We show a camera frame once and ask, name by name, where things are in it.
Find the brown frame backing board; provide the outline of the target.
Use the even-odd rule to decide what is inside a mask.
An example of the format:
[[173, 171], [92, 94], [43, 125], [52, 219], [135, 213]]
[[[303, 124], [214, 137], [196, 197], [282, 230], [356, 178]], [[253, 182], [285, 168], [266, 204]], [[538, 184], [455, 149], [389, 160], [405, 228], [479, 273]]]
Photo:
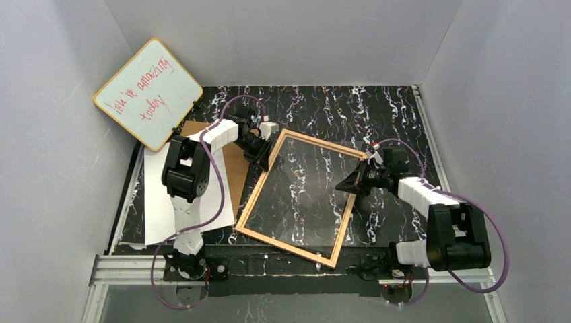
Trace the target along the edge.
[[[243, 150], [234, 143], [225, 145], [213, 156], [224, 180], [225, 190], [225, 205], [218, 219], [228, 220], [230, 211], [237, 218], [249, 163], [244, 159]], [[210, 170], [209, 176], [209, 185], [201, 197], [202, 221], [211, 219], [220, 207], [221, 191], [215, 170]]]

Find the clear frame glass sheet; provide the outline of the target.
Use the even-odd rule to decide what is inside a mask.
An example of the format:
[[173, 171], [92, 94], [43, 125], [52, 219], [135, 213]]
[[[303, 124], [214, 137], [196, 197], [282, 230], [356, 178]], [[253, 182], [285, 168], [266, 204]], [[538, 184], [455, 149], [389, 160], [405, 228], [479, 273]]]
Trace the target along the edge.
[[348, 193], [336, 190], [359, 158], [287, 136], [244, 228], [331, 259]]

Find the wooden picture frame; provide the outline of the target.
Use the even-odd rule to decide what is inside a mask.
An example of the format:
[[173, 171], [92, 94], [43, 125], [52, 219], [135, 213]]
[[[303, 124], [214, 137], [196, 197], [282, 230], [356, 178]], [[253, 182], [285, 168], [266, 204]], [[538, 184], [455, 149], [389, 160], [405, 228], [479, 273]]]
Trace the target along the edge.
[[280, 136], [277, 139], [275, 147], [274, 147], [274, 149], [270, 155], [269, 170], [267, 172], [263, 172], [260, 175], [259, 180], [257, 181], [257, 183], [256, 183], [256, 185], [255, 185], [255, 187], [254, 187], [254, 189], [253, 189], [253, 191], [252, 191], [252, 193], [248, 199], [248, 202], [246, 203], [246, 206], [242, 212], [242, 215], [240, 216], [240, 219], [238, 220], [238, 223], [236, 224], [236, 231], [245, 235], [245, 236], [248, 236], [250, 238], [258, 240], [260, 242], [264, 242], [266, 244], [269, 244], [269, 245], [274, 246], [276, 248], [279, 248], [281, 250], [285, 250], [287, 252], [290, 252], [292, 254], [295, 254], [295, 255], [300, 256], [302, 258], [305, 258], [307, 260], [313, 261], [313, 262], [320, 264], [322, 266], [326, 266], [329, 268], [335, 268], [337, 265], [339, 255], [340, 255], [341, 247], [342, 247], [342, 245], [345, 241], [345, 238], [346, 238], [346, 231], [347, 231], [347, 227], [349, 225], [349, 220], [351, 218], [351, 212], [352, 212], [352, 209], [354, 206], [354, 201], [356, 198], [356, 196], [354, 194], [348, 193], [349, 198], [347, 200], [345, 213], [343, 216], [343, 221], [341, 223], [341, 228], [339, 231], [339, 235], [337, 236], [337, 241], [335, 242], [335, 247], [333, 250], [333, 256], [331, 259], [325, 259], [322, 256], [312, 254], [310, 252], [304, 251], [304, 250], [299, 249], [297, 247], [288, 246], [288, 245], [284, 244], [283, 242], [277, 242], [277, 241], [272, 240], [268, 237], [262, 236], [261, 234], [257, 234], [253, 231], [250, 231], [250, 230], [244, 228], [244, 223], [247, 220], [248, 214], [249, 214], [251, 208], [253, 207], [253, 204], [256, 201], [258, 191], [262, 187], [262, 185], [265, 181], [265, 178], [266, 178], [267, 174], [269, 173], [269, 171], [273, 165], [273, 162], [275, 160], [277, 152], [279, 151], [279, 149], [281, 147], [282, 141], [287, 136], [291, 136], [293, 138], [297, 138], [297, 139], [300, 139], [302, 141], [307, 141], [309, 143], [315, 143], [315, 144], [322, 146], [322, 147], [328, 147], [328, 148], [334, 149], [335, 151], [340, 151], [340, 152], [343, 152], [343, 153], [346, 153], [346, 154], [349, 154], [352, 156], [356, 156], [360, 160], [364, 159], [366, 156], [364, 152], [358, 151], [357, 149], [354, 149], [351, 147], [346, 147], [346, 146], [343, 146], [343, 145], [338, 144], [338, 143], [332, 143], [332, 142], [328, 142], [328, 141], [325, 141], [322, 139], [317, 139], [317, 138], [311, 137], [309, 135], [304, 135], [304, 134], [297, 133], [297, 132], [294, 132], [291, 130], [287, 130], [287, 129], [283, 130], [280, 133]]

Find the printed colour photo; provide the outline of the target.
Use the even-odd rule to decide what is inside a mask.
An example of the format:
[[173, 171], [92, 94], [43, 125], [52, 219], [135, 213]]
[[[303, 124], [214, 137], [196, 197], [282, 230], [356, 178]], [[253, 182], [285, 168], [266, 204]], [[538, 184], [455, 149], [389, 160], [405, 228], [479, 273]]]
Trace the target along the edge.
[[[169, 144], [155, 152], [148, 148], [144, 154], [144, 208], [145, 208], [145, 245], [158, 244], [175, 233], [174, 209], [162, 184], [161, 175], [166, 161]], [[202, 227], [202, 232], [235, 224], [234, 211], [228, 185], [225, 165], [225, 153], [221, 149], [213, 155], [219, 168], [224, 185], [224, 207], [219, 217]], [[217, 212], [221, 201], [221, 191], [215, 170], [210, 167], [209, 185], [200, 200], [200, 223], [210, 220]]]

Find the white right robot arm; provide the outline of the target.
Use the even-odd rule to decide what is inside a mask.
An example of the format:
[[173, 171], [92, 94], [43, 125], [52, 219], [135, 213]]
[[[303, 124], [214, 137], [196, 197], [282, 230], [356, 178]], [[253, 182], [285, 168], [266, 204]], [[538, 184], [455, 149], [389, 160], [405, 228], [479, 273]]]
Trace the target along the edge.
[[411, 205], [427, 220], [423, 240], [393, 242], [383, 257], [386, 270], [404, 271], [413, 266], [435, 271], [486, 268], [491, 262], [483, 212], [468, 202], [441, 193], [425, 179], [409, 171], [402, 147], [384, 148], [358, 161], [336, 190], [368, 196], [385, 189]]

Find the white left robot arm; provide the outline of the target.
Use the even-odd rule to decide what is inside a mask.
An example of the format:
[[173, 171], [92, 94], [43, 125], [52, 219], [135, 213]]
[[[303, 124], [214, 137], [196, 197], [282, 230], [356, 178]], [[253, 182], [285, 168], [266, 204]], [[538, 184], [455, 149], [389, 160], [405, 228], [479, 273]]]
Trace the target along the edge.
[[179, 254], [197, 255], [203, 246], [201, 228], [214, 222], [223, 211], [226, 196], [221, 191], [213, 217], [206, 222], [200, 220], [200, 202], [209, 186], [210, 173], [215, 172], [218, 184], [223, 183], [214, 153], [234, 143], [243, 150], [246, 161], [267, 171], [272, 145], [270, 136], [278, 129], [278, 124], [269, 121], [268, 116], [263, 116], [258, 123], [257, 113], [242, 106], [236, 114], [223, 116], [198, 133], [173, 136], [161, 181], [173, 206], [176, 231], [172, 239]]

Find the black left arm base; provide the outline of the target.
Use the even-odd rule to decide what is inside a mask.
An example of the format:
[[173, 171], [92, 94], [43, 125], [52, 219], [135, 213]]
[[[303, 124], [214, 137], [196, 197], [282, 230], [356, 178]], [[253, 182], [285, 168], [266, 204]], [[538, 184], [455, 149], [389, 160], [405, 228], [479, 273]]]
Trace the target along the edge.
[[227, 258], [202, 256], [163, 256], [166, 261], [163, 280], [167, 282], [226, 281], [230, 261]]

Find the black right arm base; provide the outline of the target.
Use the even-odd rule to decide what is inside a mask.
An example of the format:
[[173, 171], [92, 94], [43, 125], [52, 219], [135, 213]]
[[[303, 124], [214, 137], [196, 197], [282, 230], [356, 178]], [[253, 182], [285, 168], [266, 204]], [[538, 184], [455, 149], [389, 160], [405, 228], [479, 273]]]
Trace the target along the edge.
[[360, 257], [356, 266], [358, 276], [365, 281], [400, 279], [406, 284], [411, 275], [421, 274], [419, 268], [404, 265], [387, 255], [367, 255]]

